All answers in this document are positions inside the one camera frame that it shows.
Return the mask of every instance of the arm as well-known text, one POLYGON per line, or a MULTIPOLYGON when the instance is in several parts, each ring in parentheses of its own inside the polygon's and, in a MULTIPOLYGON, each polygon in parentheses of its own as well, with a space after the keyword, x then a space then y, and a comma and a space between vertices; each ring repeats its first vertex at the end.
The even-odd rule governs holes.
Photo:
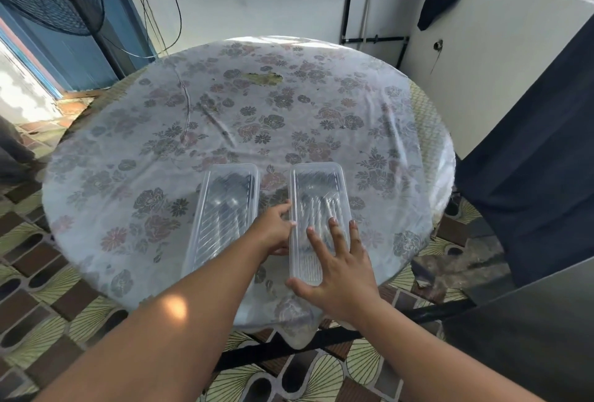
POLYGON ((355 326, 411 389, 416 402, 542 402, 529 391, 435 338, 383 301, 354 221, 351 250, 335 220, 329 222, 336 257, 311 227, 307 234, 324 279, 312 287, 291 278, 287 285, 333 319, 355 326))
POLYGON ((82 355, 39 402, 196 402, 231 331, 251 279, 286 243, 290 203, 269 208, 199 270, 132 315, 82 355))

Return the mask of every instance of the hand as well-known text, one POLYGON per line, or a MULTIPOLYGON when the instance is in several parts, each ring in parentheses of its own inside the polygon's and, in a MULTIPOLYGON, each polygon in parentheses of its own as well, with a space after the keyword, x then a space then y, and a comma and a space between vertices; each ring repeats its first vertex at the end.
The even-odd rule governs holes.
POLYGON ((328 225, 336 257, 330 254, 313 227, 307 228, 309 242, 322 265, 322 284, 315 287, 298 278, 289 278, 286 285, 299 297, 321 308, 332 319, 346 321, 359 328, 365 309, 381 302, 371 261, 361 244, 355 221, 349 223, 350 251, 336 219, 330 218, 328 225))
POLYGON ((291 201, 271 206, 259 215, 245 232, 245 236, 258 243, 263 251, 263 259, 268 255, 286 255, 289 252, 289 234, 295 226, 293 221, 285 221, 281 216, 289 211, 291 201))

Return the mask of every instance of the clear plastic tray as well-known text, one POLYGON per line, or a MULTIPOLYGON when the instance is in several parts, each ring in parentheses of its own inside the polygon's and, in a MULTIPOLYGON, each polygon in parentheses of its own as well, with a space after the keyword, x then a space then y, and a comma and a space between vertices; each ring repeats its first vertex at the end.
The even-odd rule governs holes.
POLYGON ((328 219, 335 217, 350 246, 351 209, 342 167, 335 162, 296 164, 289 172, 291 220, 297 222, 289 241, 289 273, 310 285, 322 282, 320 261, 305 229, 313 226, 334 255, 328 219))
POLYGON ((215 164, 204 173, 182 277, 219 255, 258 215, 260 172, 254 164, 215 164))

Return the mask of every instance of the tablecloth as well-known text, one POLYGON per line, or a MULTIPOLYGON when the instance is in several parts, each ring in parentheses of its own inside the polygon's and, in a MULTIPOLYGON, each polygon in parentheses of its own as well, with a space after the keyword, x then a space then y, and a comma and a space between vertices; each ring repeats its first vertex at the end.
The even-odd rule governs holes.
MULTIPOLYGON (((287 198, 291 165, 339 163, 378 284, 424 247, 450 195, 451 140, 424 93, 343 46, 215 42, 147 66, 109 99, 58 146, 43 204, 63 254, 130 309, 179 279, 201 173, 212 164, 256 164, 263 210, 287 198)), ((287 257, 260 266, 234 325, 275 326, 300 348, 323 314, 284 286, 288 269, 287 257)))

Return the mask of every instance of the floral tablecloth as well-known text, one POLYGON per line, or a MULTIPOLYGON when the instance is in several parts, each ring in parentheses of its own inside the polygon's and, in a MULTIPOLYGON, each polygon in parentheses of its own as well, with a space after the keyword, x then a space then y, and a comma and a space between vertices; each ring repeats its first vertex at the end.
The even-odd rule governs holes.
MULTIPOLYGON (((211 164, 256 164, 263 210, 287 198, 291 165, 339 163, 378 284, 424 247, 453 184, 451 139, 424 93, 326 42, 198 46, 126 78, 93 110, 55 151, 43 204, 63 254, 130 309, 179 279, 211 164)), ((322 313, 285 287, 288 273, 287 257, 261 265, 237 329, 275 326, 293 347, 309 342, 322 313)))

